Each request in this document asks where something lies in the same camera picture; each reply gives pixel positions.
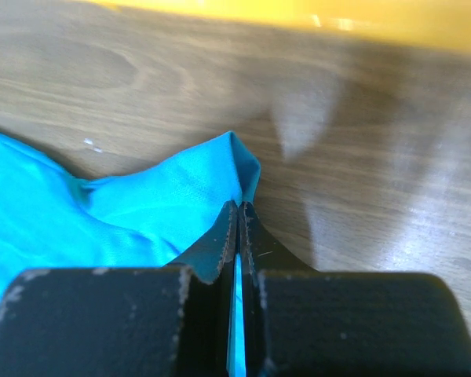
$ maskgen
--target table surface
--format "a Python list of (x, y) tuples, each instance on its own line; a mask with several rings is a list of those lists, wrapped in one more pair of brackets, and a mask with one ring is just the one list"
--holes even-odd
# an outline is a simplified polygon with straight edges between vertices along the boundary
[(300, 258), (434, 273), (471, 330), (471, 57), (0, 0), (0, 131), (73, 174), (136, 172), (227, 130), (261, 161), (261, 220)]

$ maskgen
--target yellow object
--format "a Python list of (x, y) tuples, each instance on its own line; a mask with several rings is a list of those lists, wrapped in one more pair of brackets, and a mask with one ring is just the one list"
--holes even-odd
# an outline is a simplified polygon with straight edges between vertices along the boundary
[(471, 53), (471, 0), (84, 0)]

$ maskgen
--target fabric fold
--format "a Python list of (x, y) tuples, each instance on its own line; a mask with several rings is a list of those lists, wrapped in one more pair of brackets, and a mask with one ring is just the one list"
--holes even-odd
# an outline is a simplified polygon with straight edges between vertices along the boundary
[(25, 269), (164, 265), (226, 201), (253, 201), (259, 177), (233, 132), (149, 170), (95, 181), (0, 134), (0, 297)]

